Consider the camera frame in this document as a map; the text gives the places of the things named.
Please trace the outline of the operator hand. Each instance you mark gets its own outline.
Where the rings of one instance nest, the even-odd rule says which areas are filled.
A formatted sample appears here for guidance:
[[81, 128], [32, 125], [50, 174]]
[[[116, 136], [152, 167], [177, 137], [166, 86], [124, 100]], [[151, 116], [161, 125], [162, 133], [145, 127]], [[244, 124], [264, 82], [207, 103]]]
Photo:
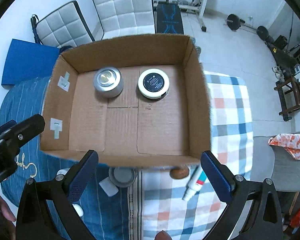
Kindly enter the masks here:
[[0, 239], [15, 239], [16, 217], [0, 196]]

